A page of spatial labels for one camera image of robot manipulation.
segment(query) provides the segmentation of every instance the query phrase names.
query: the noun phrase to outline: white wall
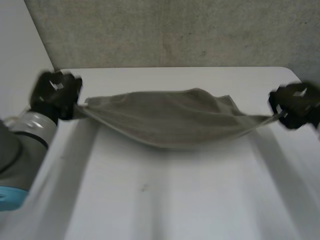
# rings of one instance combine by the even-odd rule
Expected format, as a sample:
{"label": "white wall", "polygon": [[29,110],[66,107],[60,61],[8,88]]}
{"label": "white wall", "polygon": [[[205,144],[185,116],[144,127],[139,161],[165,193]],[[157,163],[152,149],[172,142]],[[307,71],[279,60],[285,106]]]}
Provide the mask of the white wall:
{"label": "white wall", "polygon": [[0,1],[0,117],[28,104],[38,73],[53,69],[23,0]]}

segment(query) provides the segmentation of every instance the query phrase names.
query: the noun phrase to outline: gray wall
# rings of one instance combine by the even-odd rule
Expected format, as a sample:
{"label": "gray wall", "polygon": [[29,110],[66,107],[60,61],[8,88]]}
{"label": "gray wall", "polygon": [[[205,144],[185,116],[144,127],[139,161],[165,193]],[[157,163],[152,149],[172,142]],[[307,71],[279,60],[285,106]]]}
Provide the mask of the gray wall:
{"label": "gray wall", "polygon": [[56,69],[282,66],[320,80],[319,0],[25,0]]}

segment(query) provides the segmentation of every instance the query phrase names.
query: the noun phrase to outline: table surface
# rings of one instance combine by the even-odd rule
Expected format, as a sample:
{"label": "table surface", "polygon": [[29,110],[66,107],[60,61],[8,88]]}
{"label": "table surface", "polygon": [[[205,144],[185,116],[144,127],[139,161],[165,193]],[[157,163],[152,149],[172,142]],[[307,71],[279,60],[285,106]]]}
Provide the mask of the table surface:
{"label": "table surface", "polygon": [[[69,71],[82,76],[81,103],[133,91],[201,88],[230,95],[248,114],[270,114],[269,92],[299,81],[283,67]],[[78,150],[65,152],[63,170],[52,170],[67,143]],[[25,230],[32,215],[38,224],[29,223],[30,239],[319,239],[319,156],[310,127],[287,131],[277,122],[190,151],[156,150],[88,121],[63,123],[28,203],[6,227]],[[64,173],[50,180],[55,171]]]}

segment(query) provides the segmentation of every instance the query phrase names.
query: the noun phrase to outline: cloth fold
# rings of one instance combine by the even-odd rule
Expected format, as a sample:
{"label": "cloth fold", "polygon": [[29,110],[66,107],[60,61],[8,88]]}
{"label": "cloth fold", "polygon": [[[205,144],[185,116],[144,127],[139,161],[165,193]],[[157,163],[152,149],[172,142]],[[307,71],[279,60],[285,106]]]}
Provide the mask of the cloth fold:
{"label": "cloth fold", "polygon": [[141,91],[91,97],[77,111],[141,143],[187,149],[242,136],[277,115],[242,113],[229,95],[205,90]]}

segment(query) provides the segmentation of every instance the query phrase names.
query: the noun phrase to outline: fabric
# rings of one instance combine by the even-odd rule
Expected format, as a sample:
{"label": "fabric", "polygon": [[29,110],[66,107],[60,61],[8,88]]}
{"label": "fabric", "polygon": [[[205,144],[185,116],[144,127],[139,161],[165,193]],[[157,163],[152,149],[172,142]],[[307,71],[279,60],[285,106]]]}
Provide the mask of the fabric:
{"label": "fabric", "polygon": [[186,149],[239,137],[277,116],[246,115],[230,96],[194,88],[92,97],[78,110],[147,145]]}

